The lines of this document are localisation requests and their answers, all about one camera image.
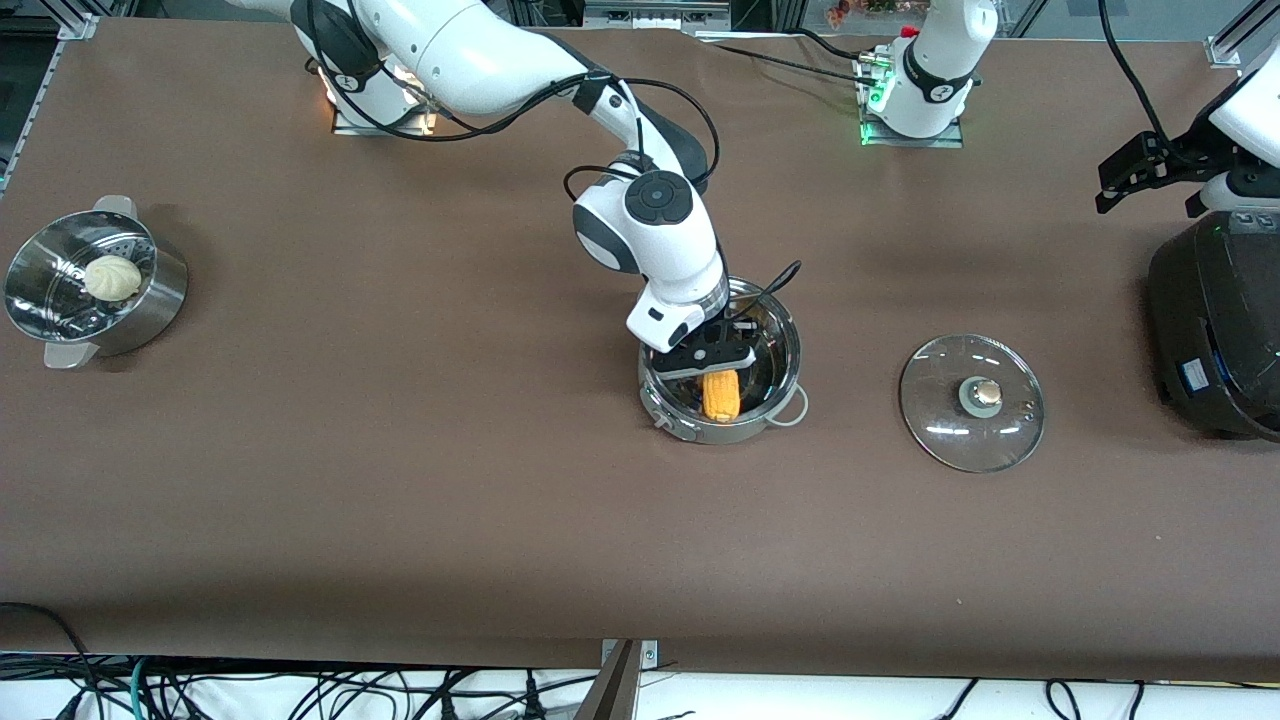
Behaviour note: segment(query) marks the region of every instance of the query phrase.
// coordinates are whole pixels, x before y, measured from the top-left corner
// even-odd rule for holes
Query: stainless steel pot
[[[119,255],[142,273],[129,299],[106,302],[84,290],[84,266]],[[178,314],[187,293],[187,264],[138,222],[123,195],[92,210],[59,218],[28,240],[5,277],[4,300],[19,331],[45,342],[45,365],[79,368],[95,355],[118,355],[146,343]]]
[[[730,278],[730,307],[736,311],[754,300],[759,286]],[[654,351],[640,347],[640,402],[654,423],[689,442],[728,445],[742,442],[768,427],[796,425],[809,411],[809,396],[800,387],[800,333],[786,306],[772,295],[764,296],[748,311],[759,327],[755,364],[740,372],[742,414],[728,423],[717,423],[701,414],[698,378],[662,380],[654,374]],[[803,405],[791,420],[777,418],[795,396]]]

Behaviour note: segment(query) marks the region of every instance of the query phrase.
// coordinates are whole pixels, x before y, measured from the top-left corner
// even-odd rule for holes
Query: black cable
[[[314,707],[319,707],[320,716],[324,717],[324,696],[340,689],[340,685],[338,685],[337,683],[333,683],[333,687],[329,688],[328,691],[324,689],[324,683],[326,680],[325,675],[326,673],[316,674],[316,687],[308,689],[307,693],[302,696],[302,700],[300,700],[298,703],[293,706],[293,710],[289,711],[287,720],[301,720],[302,717],[306,717],[307,714],[311,712],[311,708]],[[332,674],[333,678],[337,678],[338,675],[340,675],[340,673]],[[351,678],[355,678],[356,675],[357,673],[349,674]],[[312,694],[316,696],[315,700],[311,700]]]
[[[855,82],[858,85],[876,85],[876,81],[867,77],[856,77],[846,73],[837,73],[832,70],[824,70],[822,68],[815,68],[813,65],[804,65],[801,63],[792,63],[791,60],[783,60],[782,58],[774,58],[772,55],[762,55],[759,53],[751,53],[750,50],[740,50],[737,47],[730,47],[727,45],[713,45],[713,47],[719,47],[726,53],[732,53],[735,55],[746,55],[748,58],[755,58],[756,60],[765,60],[768,63],[776,63],[778,65],[786,65],[788,68],[795,68],[797,70],[805,70],[809,73],[817,73],[819,76],[827,76],[840,79],[847,79],[849,82]]]
[[[712,136],[712,160],[707,165],[707,172],[695,178],[689,178],[689,182],[692,183],[694,186],[699,186],[710,179],[712,173],[714,173],[716,168],[719,167],[721,146],[719,146],[719,131],[716,129],[716,123],[712,122],[712,115],[710,113],[707,111],[707,108],[703,108],[703,104],[699,102],[698,99],[690,95],[685,88],[672,85],[669,82],[663,82],[660,79],[641,78],[641,77],[622,78],[622,82],[627,85],[636,85],[640,87],[659,87],[662,90],[675,92],[676,95],[682,97],[686,102],[694,106],[694,110],[696,110],[698,114],[703,118],[703,122],[707,123],[707,132]]]
[[[831,53],[832,55],[835,55],[837,58],[844,58],[846,60],[856,60],[858,59],[858,53],[850,53],[847,50],[841,50],[840,47],[836,47],[835,45],[827,42],[827,38],[824,38],[823,36],[818,35],[817,32],[813,32],[812,29],[805,29],[803,27],[794,27],[794,28],[790,28],[790,29],[785,29],[782,32],[786,32],[788,35],[803,35],[803,36],[808,37],[809,40],[817,42],[818,45],[822,45],[823,50],[826,50],[827,53]]]
[[[204,717],[205,714],[200,710],[200,706],[197,706],[195,701],[187,697],[187,693],[183,692],[182,685],[178,683],[178,675],[174,673],[169,673],[168,676],[169,676],[169,684],[173,685],[173,689],[178,692],[178,701],[182,702],[183,707],[187,708],[187,717],[189,720],[197,720],[200,717]]]
[[[549,691],[558,691],[559,688],[567,688],[570,685],[577,685],[577,684],[581,684],[581,683],[590,683],[594,679],[595,679],[595,675],[584,675],[581,678],[572,678],[572,679],[568,679],[568,680],[561,680],[558,683],[552,683],[549,685],[543,685],[543,688],[540,691],[538,691],[538,692],[539,693],[545,693],[545,692],[549,692]],[[520,696],[520,697],[517,697],[515,700],[504,702],[503,705],[499,705],[498,707],[495,707],[494,710],[489,711],[488,714],[481,715],[476,720],[493,720],[494,717],[497,717],[498,715],[500,715],[503,710],[507,710],[508,707],[511,707],[513,705],[520,705],[520,703],[525,702],[526,700],[529,700],[529,697],[531,694],[532,693],[525,693],[525,694],[522,694],[522,696]]]
[[[746,313],[751,307],[755,307],[755,305],[760,302],[760,300],[786,287],[788,282],[795,279],[796,273],[799,272],[800,272],[800,260],[796,260],[795,263],[787,265],[786,269],[778,273],[778,277],[773,278],[773,281],[769,284],[764,286],[764,288],[760,290],[759,295],[753,297],[751,301],[744,305],[741,310],[733,313],[733,315],[728,319],[728,322],[732,323],[733,320],[737,320],[742,315],[746,315]]]
[[[165,689],[164,689],[164,680],[165,680],[164,675],[160,675],[160,682],[159,682],[159,685],[160,685],[160,711],[161,711],[160,717],[164,717],[165,720],[177,720],[177,717],[174,717],[174,715],[173,715],[173,710],[169,710],[169,693],[166,693]]]
[[[445,110],[443,108],[440,109],[440,114],[444,115],[447,119],[452,120],[453,124],[458,126],[462,129],[472,131],[472,132],[479,132],[480,131],[480,128],[477,128],[477,127],[475,127],[475,126],[465,122],[462,118],[454,115],[453,113],[451,113],[451,111],[448,111],[448,110]]]
[[[67,639],[70,641],[72,647],[76,648],[76,655],[79,656],[81,664],[84,666],[84,680],[88,684],[90,692],[92,692],[93,697],[97,700],[99,719],[106,720],[106,708],[102,706],[102,691],[99,689],[97,675],[93,673],[93,667],[88,662],[88,650],[84,647],[84,643],[79,639],[79,635],[76,634],[76,630],[72,630],[72,626],[67,624],[67,620],[63,620],[61,615],[54,612],[47,607],[41,607],[38,605],[32,605],[29,602],[0,602],[0,610],[18,610],[22,612],[33,612],[36,615],[41,615],[49,620],[52,620],[54,624],[58,625],[58,628],[63,632],[63,634],[67,635]]]
[[[58,711],[58,715],[54,716],[54,720],[76,720],[76,711],[79,710],[79,701],[82,697],[84,697],[83,688],[81,688],[81,691],[77,692],[74,697],[67,701],[67,705],[64,705],[63,708]]]
[[[1147,683],[1138,680],[1138,692],[1133,696],[1133,702],[1129,705],[1129,720],[1138,717],[1138,706],[1142,705],[1142,694],[1147,691]]]
[[[1065,712],[1057,706],[1057,701],[1053,700],[1053,687],[1061,685],[1066,691],[1066,700],[1071,701],[1071,714],[1074,717],[1068,717]],[[1080,706],[1075,703],[1075,693],[1071,692],[1071,687],[1066,684],[1065,680],[1048,680],[1044,683],[1044,700],[1048,701],[1048,708],[1053,711],[1061,720],[1080,720]]]
[[[945,715],[940,715],[938,720],[955,720],[956,715],[959,715],[960,712],[960,708],[964,707],[964,701],[969,698],[969,693],[972,693],[973,688],[975,688],[977,685],[978,685],[978,678],[973,678],[972,680],[969,680],[969,684],[966,684],[964,689],[960,691],[960,694],[956,696],[955,702],[951,703],[951,710],[947,710]]]
[[[401,687],[404,688],[404,720],[410,720],[410,712],[412,712],[413,708],[410,702],[408,680],[404,679],[403,671],[396,673],[396,676],[399,678]]]
[[[440,720],[458,720],[458,711],[453,707],[453,696],[448,692],[440,696]]]
[[[563,182],[563,184],[564,184],[564,193],[568,195],[570,200],[572,200],[573,202],[577,202],[577,195],[575,195],[573,193],[573,188],[571,188],[568,186],[568,181],[571,181],[573,178],[573,176],[576,176],[579,173],[586,173],[586,172],[605,173],[605,174],[613,176],[616,178],[622,178],[622,179],[636,179],[637,177],[640,177],[640,176],[634,176],[631,173],[620,170],[617,168],[608,168],[608,167],[604,167],[604,165],[579,165],[579,167],[573,168],[572,170],[564,173],[564,182]]]
[[[529,700],[525,701],[525,714],[521,720],[547,720],[547,708],[543,707],[541,697],[538,693],[538,680],[534,679],[534,671],[525,670],[525,694]]]
[[[374,689],[369,689],[369,688],[364,688],[364,689],[342,688],[340,691],[338,691],[338,694],[335,694],[333,697],[334,705],[337,705],[338,700],[340,697],[343,697],[344,694],[349,694],[351,697],[347,698],[347,701],[342,703],[342,707],[338,707],[337,710],[333,711],[333,714],[329,715],[329,720],[337,720],[338,716],[342,715],[343,711],[347,710],[348,705],[351,705],[352,702],[355,702],[355,700],[357,697],[361,697],[361,696],[364,696],[366,693],[367,694],[372,694],[372,696],[378,696],[378,697],[383,697],[383,698],[387,698],[388,701],[390,701],[390,703],[392,703],[392,720],[397,720],[399,717],[399,703],[396,702],[396,697],[392,696],[392,693],[384,692],[384,691],[374,691]]]
[[[422,720],[426,712],[431,710],[431,706],[434,706],[436,702],[440,701],[440,697],[452,691],[454,685],[470,678],[471,675],[475,675],[476,673],[477,670],[475,669],[460,670],[458,674],[453,675],[452,678],[449,676],[448,673],[445,673],[444,682],[440,683],[440,687],[436,688],[435,692],[428,696],[426,702],[422,703],[422,707],[417,708],[417,712],[413,714],[412,720]]]
[[[138,678],[138,701],[142,702],[142,705],[147,708],[148,717],[160,717],[163,720],[172,717],[168,714],[168,708],[165,708],[165,711],[161,711],[161,707],[156,705],[156,698],[155,694],[152,694],[151,692],[151,684],[147,682],[146,674]],[[161,702],[165,702],[163,700],[163,694],[161,694]]]
[[[376,685],[378,683],[380,683],[380,682],[381,682],[383,679],[385,679],[385,678],[390,678],[390,676],[392,676],[392,675],[394,675],[394,674],[396,674],[396,671],[394,671],[394,670],[388,670],[388,671],[383,673],[381,675],[379,675],[379,676],[374,678],[372,680],[370,680],[369,685],[366,685],[366,687],[364,687],[364,688],[343,688],[343,689],[342,689],[342,691],[340,691],[340,692],[339,692],[339,693],[338,693],[337,696],[334,696],[334,701],[333,701],[333,702],[334,702],[334,705],[337,705],[337,703],[338,703],[338,697],[339,697],[339,696],[342,696],[342,693],[351,693],[351,697],[349,697],[349,698],[347,698],[347,702],[344,702],[344,703],[342,705],[342,707],[335,707],[335,708],[333,710],[333,712],[330,712],[330,715],[329,715],[329,720],[337,720],[337,717],[338,717],[339,715],[342,715],[342,712],[343,712],[344,710],[347,710],[347,706],[349,706],[349,705],[351,705],[352,702],[355,702],[355,701],[356,701],[356,698],[357,698],[357,697],[360,697],[361,694],[364,694],[364,693],[366,693],[366,692],[369,692],[369,693],[383,693],[381,691],[375,691],[375,689],[372,689],[372,688],[374,688],[374,687],[375,687],[375,685]],[[392,705],[393,705],[393,706],[396,707],[396,710],[394,710],[394,711],[392,712],[392,717],[394,719],[394,717],[396,717],[397,715],[399,715],[399,706],[397,706],[397,705],[396,705],[396,701],[394,701],[394,700],[392,700]]]
[[[1111,31],[1111,13],[1107,10],[1107,0],[1098,0],[1098,17],[1102,19],[1102,36],[1106,37],[1107,47],[1111,50],[1111,55],[1115,56],[1116,64],[1120,65],[1120,72],[1123,72],[1124,77],[1129,79],[1129,85],[1133,86],[1133,91],[1138,95],[1138,102],[1142,105],[1143,113],[1147,114],[1147,120],[1151,122],[1151,128],[1156,131],[1156,137],[1160,140],[1161,147],[1188,165],[1203,164],[1203,159],[1193,159],[1184,155],[1183,151],[1169,140],[1169,135],[1165,132],[1165,126],[1161,124],[1160,117],[1156,115],[1156,108],[1152,106],[1151,97],[1147,96],[1147,88],[1142,86],[1142,81],[1138,79],[1138,74],[1133,72],[1133,68],[1129,67],[1129,60],[1126,60],[1124,53],[1120,51],[1120,44],[1116,42],[1116,36]]]
[[[76,685],[77,691],[90,692],[90,689],[87,687],[79,684],[79,683],[83,683],[82,679],[79,679],[79,678],[68,678],[68,680],[70,680]],[[119,700],[119,698],[111,697],[111,693],[128,694],[127,689],[124,689],[124,691],[122,691],[122,689],[101,691],[101,692],[102,692],[102,700],[104,701],[106,701],[108,703],[114,705],[114,706],[119,707],[120,710],[123,710],[127,717],[133,717],[133,706],[132,705],[129,705],[124,700]]]

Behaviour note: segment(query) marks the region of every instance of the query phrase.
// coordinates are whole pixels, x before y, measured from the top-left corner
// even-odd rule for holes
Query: metal frame
[[[1204,51],[1215,68],[1248,65],[1276,36],[1280,36],[1280,0],[1254,0],[1204,41]]]
[[[782,32],[787,28],[799,27],[804,20],[805,8],[809,0],[772,0],[773,1],[773,31]]]
[[[93,37],[101,17],[132,15],[138,0],[38,0],[49,17],[58,23],[58,40],[88,40]]]
[[[54,81],[54,70],[58,68],[58,61],[61,60],[65,49],[67,41],[59,42],[58,47],[54,49],[54,56],[49,59],[49,69],[45,70],[45,77],[40,81],[36,100],[31,104],[31,111],[27,113],[27,119],[22,124],[22,135],[18,136],[18,142],[13,145],[13,156],[9,158],[9,164],[4,167],[4,174],[0,177],[0,197],[4,197],[4,191],[9,187],[9,177],[13,174],[14,168],[18,167],[18,156],[22,155],[22,147],[27,143],[27,136],[31,135],[31,126],[36,122],[36,111],[40,110],[40,104],[45,101],[45,92],[49,91],[49,83]]]
[[[1006,37],[1027,37],[1027,33],[1032,29],[1032,24],[1039,18],[1046,5],[1048,5],[1048,0],[1032,0],[1032,4],[1023,12],[1023,17],[1018,18],[1018,22],[1014,23],[1014,28],[1009,31]]]
[[[573,720],[635,720],[640,670],[646,662],[657,662],[657,641],[605,641],[603,652],[608,653],[604,666]]]

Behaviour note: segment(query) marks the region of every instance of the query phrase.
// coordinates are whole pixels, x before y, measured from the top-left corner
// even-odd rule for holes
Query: table
[[[567,104],[466,143],[334,137],[291,28],[106,19],[61,60],[0,251],[128,193],[191,288],[82,372],[3,331],[0,596],[128,653],[590,666],[644,637],[687,670],[1280,670],[1280,456],[1156,400],[1140,279],[1192,188],[1094,214],[1097,163],[1146,127],[1103,45],[997,41],[965,147],[920,151],[860,146],[840,81],[675,32],[570,37],[704,101],[735,274],[805,261],[782,293],[804,424],[652,428],[637,283],[580,250],[558,182],[618,149]],[[1233,78],[1196,45],[1129,54],[1170,128]],[[948,470],[899,416],[904,361],[954,332],[1044,387],[1012,470]],[[61,647],[17,620],[0,646]]]

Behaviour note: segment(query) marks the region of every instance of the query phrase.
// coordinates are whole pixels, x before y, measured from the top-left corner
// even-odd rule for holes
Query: cable
[[[581,678],[572,678],[570,680],[561,680],[558,683],[552,683],[549,685],[544,685],[540,691],[538,691],[538,693],[545,693],[548,691],[558,691],[561,688],[567,688],[570,685],[577,685],[580,683],[590,683],[594,679],[595,679],[595,675],[584,675]],[[517,697],[515,700],[511,700],[511,701],[508,701],[508,702],[506,702],[503,705],[499,705],[498,707],[495,707],[494,710],[489,711],[485,715],[481,715],[476,720],[493,720],[498,715],[502,715],[503,710],[507,710],[508,707],[511,707],[513,705],[520,705],[520,703],[525,702],[532,694],[536,694],[536,693],[525,693],[525,694],[522,694],[522,696],[520,696],[520,697]]]
[[[1133,696],[1133,702],[1129,705],[1129,720],[1138,717],[1138,706],[1142,705],[1142,694],[1147,691],[1147,683],[1138,680],[1138,692]]]
[[[133,706],[133,720],[145,720],[142,703],[138,702],[138,684],[142,682],[142,664],[146,661],[146,657],[140,657],[137,665],[133,666],[133,675],[129,676],[129,705]]]
[[[408,680],[404,679],[404,673],[403,671],[396,673],[396,676],[399,678],[401,687],[404,688],[404,720],[410,720],[410,715],[408,714],[412,710],[412,707],[410,707],[410,700],[408,700]]]
[[[381,691],[372,689],[372,687],[376,685],[379,682],[381,682],[383,679],[389,678],[389,676],[392,676],[394,674],[396,674],[394,670],[388,670],[388,671],[383,673],[381,675],[379,675],[379,676],[374,678],[372,680],[370,680],[369,687],[364,687],[364,688],[343,688],[342,691],[339,691],[338,694],[334,696],[334,701],[333,701],[334,705],[338,703],[338,697],[340,697],[343,693],[351,693],[351,697],[347,700],[347,702],[344,702],[342,705],[342,707],[337,707],[337,708],[333,710],[333,712],[329,715],[329,720],[337,720],[337,717],[339,715],[342,715],[342,712],[344,710],[347,710],[347,706],[349,706],[352,702],[356,701],[357,697],[360,697],[361,694],[364,694],[366,692],[387,696],[392,701],[392,707],[393,707],[393,710],[392,710],[392,717],[394,719],[397,715],[399,715],[399,706],[396,705],[396,700],[392,698],[389,694],[381,692]]]
[[[79,701],[82,697],[84,697],[83,688],[81,688],[74,697],[67,701],[67,705],[64,705],[63,708],[58,711],[58,715],[54,716],[54,720],[76,720],[76,711],[79,710]]]
[[[63,634],[67,635],[67,639],[72,643],[72,647],[76,648],[76,655],[79,656],[79,661],[84,666],[84,682],[90,688],[90,691],[93,693],[93,697],[97,700],[99,720],[106,720],[106,708],[102,706],[102,691],[99,689],[97,675],[93,674],[93,667],[88,662],[88,650],[84,647],[84,643],[79,639],[79,635],[76,634],[76,630],[72,630],[72,626],[67,624],[67,620],[63,620],[61,615],[54,612],[47,607],[41,607],[40,605],[32,605],[29,602],[0,602],[0,610],[18,610],[22,612],[33,612],[36,615],[41,615],[49,620],[52,620],[54,624],[58,625],[58,628],[63,632]]]
[[[622,81],[620,85],[622,86],[622,95],[627,99],[627,102],[631,104],[631,117],[635,118],[635,120],[636,120],[636,149],[639,150],[640,158],[643,159],[645,156],[644,155],[644,123],[640,122],[640,104],[636,102],[636,96],[635,96],[635,94],[631,92],[631,86],[627,85],[626,81]]]
[[[521,720],[547,720],[547,708],[538,693],[538,680],[534,679],[532,669],[525,670],[525,714]]]
[[[1068,717],[1065,712],[1057,706],[1057,701],[1053,700],[1053,685],[1061,685],[1066,691],[1066,700],[1071,701],[1071,714],[1074,717]],[[1066,680],[1048,680],[1044,683],[1044,700],[1048,701],[1048,708],[1053,711],[1053,715],[1061,717],[1061,720],[1080,720],[1080,706],[1075,703],[1075,693],[1071,692],[1071,687],[1066,684]]]
[[[355,678],[357,674],[358,673],[348,673],[347,679],[349,680],[351,678]],[[326,675],[325,673],[316,674],[316,687],[308,689],[307,693],[302,696],[302,700],[300,700],[298,703],[293,706],[293,710],[288,715],[288,720],[294,720],[294,719],[302,720],[303,717],[307,716],[308,712],[311,712],[312,707],[317,708],[320,717],[324,717],[324,697],[329,693],[334,693],[342,689],[342,687],[337,683],[338,676],[342,675],[342,673],[332,673],[329,674],[329,678],[325,678],[325,675]],[[325,680],[333,684],[333,687],[329,689],[324,689]],[[307,700],[312,694],[315,694],[316,698],[307,702]]]
[[[753,297],[750,302],[748,302],[746,305],[744,305],[742,309],[739,310],[737,313],[733,313],[733,316],[731,316],[728,319],[728,322],[732,323],[733,320],[737,320],[742,315],[746,315],[746,313],[751,307],[755,307],[756,304],[759,304],[762,299],[764,299],[765,296],[773,295],[774,292],[777,292],[777,291],[782,290],[783,287],[786,287],[788,282],[791,282],[792,279],[795,279],[796,273],[799,273],[799,272],[800,272],[800,260],[796,260],[795,263],[791,263],[790,265],[787,265],[786,269],[783,269],[781,273],[778,273],[778,277],[773,278],[773,282],[771,282],[769,284],[764,286],[764,288],[759,293],[756,293],[756,296]]]
[[[160,685],[160,705],[157,710],[160,711],[160,717],[164,717],[165,720],[177,720],[173,715],[173,710],[169,710],[169,693],[166,693],[164,689],[164,675],[160,676],[159,685]],[[150,688],[147,689],[147,694],[151,694]]]
[[[760,0],[755,0],[755,3],[751,3],[751,6],[748,8],[745,13],[742,13],[742,17],[739,18],[736,23],[733,23],[733,27],[731,27],[730,31],[732,32],[732,31],[742,27],[742,23],[746,22],[746,18],[751,17],[751,13],[754,13],[755,9],[759,8],[759,6],[760,6]]]
[[[732,53],[735,55],[746,55],[748,58],[755,58],[756,60],[764,60],[768,63],[776,63],[778,65],[786,65],[788,68],[795,68],[797,70],[805,70],[819,76],[847,79],[849,82],[855,82],[858,85],[876,85],[876,81],[873,81],[872,78],[856,77],[846,73],[837,73],[833,70],[824,70],[822,68],[814,68],[813,65],[804,65],[801,63],[792,63],[791,60],[783,60],[782,58],[774,58],[772,55],[762,55],[759,53],[751,53],[750,50],[740,50],[737,47],[730,47],[727,45],[714,45],[714,47],[719,47],[721,50],[726,53]]]
[[[564,182],[563,182],[563,184],[564,184],[564,193],[568,195],[570,200],[572,200],[573,202],[577,202],[577,195],[575,195],[573,193],[573,188],[571,188],[568,186],[568,181],[572,179],[573,176],[576,176],[579,173],[585,173],[585,172],[605,173],[605,174],[613,176],[616,178],[622,178],[622,179],[636,179],[637,177],[640,177],[640,176],[634,176],[631,173],[620,170],[617,168],[607,168],[604,165],[579,165],[579,167],[573,168],[572,170],[564,173]]]
[[[458,711],[453,707],[453,696],[447,692],[440,696],[440,720],[458,720]]]
[[[850,53],[847,50],[841,50],[840,47],[836,47],[835,45],[827,42],[827,38],[824,38],[823,36],[818,35],[817,32],[813,32],[812,29],[805,29],[803,27],[794,27],[794,28],[790,28],[790,29],[785,29],[782,32],[786,32],[786,33],[790,33],[790,35],[803,35],[803,36],[808,37],[809,40],[817,42],[818,45],[822,45],[823,50],[826,50],[827,53],[831,53],[832,55],[835,55],[837,58],[844,58],[846,60],[856,60],[858,59],[858,53]]]
[[[197,706],[189,697],[187,697],[187,693],[183,692],[182,685],[178,684],[178,675],[169,673],[168,676],[169,676],[169,684],[173,685],[173,689],[178,691],[178,701],[182,702],[182,705],[187,708],[188,720],[196,720],[198,717],[204,717],[205,714],[201,712],[200,706]]]
[[[1098,0],[1098,17],[1102,19],[1102,36],[1106,37],[1107,47],[1111,50],[1111,55],[1115,56],[1116,64],[1120,65],[1120,72],[1124,77],[1129,79],[1129,85],[1133,86],[1133,91],[1138,95],[1138,102],[1142,105],[1143,113],[1147,114],[1147,120],[1151,122],[1152,129],[1156,131],[1156,137],[1160,140],[1160,145],[1166,152],[1174,158],[1187,163],[1188,165],[1202,165],[1204,161],[1192,159],[1184,155],[1174,143],[1169,140],[1169,135],[1165,132],[1165,126],[1161,124],[1160,117],[1156,115],[1156,108],[1151,104],[1151,97],[1147,96],[1147,88],[1142,86],[1142,81],[1138,79],[1138,74],[1133,72],[1129,67],[1129,60],[1125,59],[1124,53],[1120,51],[1120,44],[1116,42],[1116,36],[1111,31],[1111,13],[1107,10],[1107,0]]]
[[[968,700],[969,693],[972,693],[973,688],[977,685],[978,685],[978,678],[969,680],[969,684],[966,684],[964,689],[960,691],[960,694],[956,696],[955,702],[951,703],[951,710],[947,710],[945,715],[940,715],[938,720],[955,720],[956,715],[960,712],[960,708],[964,706],[964,701]]]
[[[640,78],[640,77],[622,78],[622,82],[627,85],[639,85],[641,87],[658,87],[669,92],[675,92],[676,95],[682,97],[686,102],[694,106],[694,110],[696,110],[698,114],[703,118],[703,122],[707,123],[707,132],[712,136],[712,160],[707,165],[707,172],[695,178],[689,178],[689,182],[696,187],[710,179],[712,173],[714,173],[716,168],[719,167],[721,146],[719,146],[719,131],[716,129],[716,123],[712,120],[712,115],[710,113],[707,111],[707,108],[703,108],[703,104],[699,102],[698,99],[690,95],[685,88],[677,85],[672,85],[669,82],[663,82],[660,79]]]
[[[426,698],[426,702],[422,703],[422,707],[417,708],[417,712],[413,714],[412,720],[422,720],[422,717],[426,715],[426,711],[431,710],[431,706],[434,706],[436,702],[439,702],[440,697],[443,697],[449,691],[452,691],[454,685],[457,685],[462,680],[470,678],[471,675],[475,675],[476,673],[477,673],[477,670],[475,670],[475,669],[460,670],[458,674],[453,675],[452,678],[449,678],[449,674],[445,673],[444,674],[444,682],[440,683],[440,687],[435,688],[435,692],[433,692]]]
[[[438,111],[442,115],[444,115],[445,119],[452,120],[453,124],[458,126],[462,129],[467,129],[467,131],[472,131],[472,132],[477,132],[480,129],[480,128],[472,126],[471,123],[465,122],[462,118],[454,115],[453,113],[451,113],[449,110],[447,110],[444,108],[440,108]]]

